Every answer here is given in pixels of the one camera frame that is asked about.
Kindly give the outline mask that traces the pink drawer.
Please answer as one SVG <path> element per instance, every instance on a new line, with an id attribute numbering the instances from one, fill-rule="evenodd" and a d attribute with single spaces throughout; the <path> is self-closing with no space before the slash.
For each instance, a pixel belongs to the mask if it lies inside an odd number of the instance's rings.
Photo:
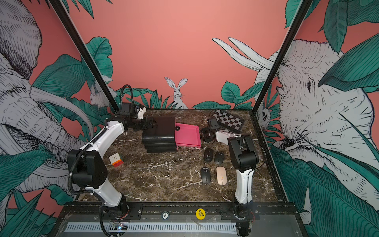
<path id="1" fill-rule="evenodd" d="M 179 147 L 200 148 L 201 139 L 199 127 L 183 123 L 175 124 L 175 143 Z"/>

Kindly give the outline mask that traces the black drawer cabinet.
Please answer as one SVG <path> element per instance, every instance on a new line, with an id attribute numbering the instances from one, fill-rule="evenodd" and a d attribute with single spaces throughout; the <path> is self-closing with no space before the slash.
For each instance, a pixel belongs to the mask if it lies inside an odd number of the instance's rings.
<path id="1" fill-rule="evenodd" d="M 149 116 L 146 120 L 148 127 L 143 130 L 142 143 L 147 153 L 177 152 L 175 116 Z"/>

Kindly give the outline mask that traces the black computer mouse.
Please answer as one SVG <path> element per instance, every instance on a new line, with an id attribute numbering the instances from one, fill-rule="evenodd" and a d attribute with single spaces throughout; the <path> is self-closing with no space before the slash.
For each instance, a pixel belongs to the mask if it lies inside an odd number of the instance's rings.
<path id="1" fill-rule="evenodd" d="M 211 183 L 211 172 L 209 168 L 207 167 L 201 168 L 200 176 L 201 176 L 201 181 L 203 184 L 207 185 Z"/>

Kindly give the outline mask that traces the pink computer mouse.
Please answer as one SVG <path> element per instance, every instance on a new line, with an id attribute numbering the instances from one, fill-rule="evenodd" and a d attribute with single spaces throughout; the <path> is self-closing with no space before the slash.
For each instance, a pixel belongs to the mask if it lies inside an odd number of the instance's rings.
<path id="1" fill-rule="evenodd" d="M 222 166 L 216 168 L 217 182 L 219 185 L 224 186 L 227 184 L 227 173 L 226 169 Z"/>

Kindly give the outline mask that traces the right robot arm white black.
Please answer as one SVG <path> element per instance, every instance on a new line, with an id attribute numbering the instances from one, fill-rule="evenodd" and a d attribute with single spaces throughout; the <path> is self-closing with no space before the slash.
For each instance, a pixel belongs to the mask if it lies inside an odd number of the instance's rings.
<path id="1" fill-rule="evenodd" d="M 221 129 L 216 118 L 207 120 L 208 126 L 201 129 L 200 136 L 205 142 L 217 141 L 228 145 L 233 167 L 236 170 L 235 201 L 239 206 L 252 200 L 252 179 L 260 159 L 254 140 L 249 134 L 234 133 Z"/>

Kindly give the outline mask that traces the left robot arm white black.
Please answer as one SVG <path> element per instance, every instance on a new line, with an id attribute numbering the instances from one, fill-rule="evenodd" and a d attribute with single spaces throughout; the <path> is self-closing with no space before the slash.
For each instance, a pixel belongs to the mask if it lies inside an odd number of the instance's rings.
<path id="1" fill-rule="evenodd" d="M 107 125 L 86 145 L 68 153 L 68 190 L 72 195 L 89 193 L 113 209 L 125 209 L 125 197 L 108 180 L 108 170 L 103 157 L 113 142 L 129 128 L 135 131 L 154 128 L 152 117 L 135 119 L 113 116 Z"/>

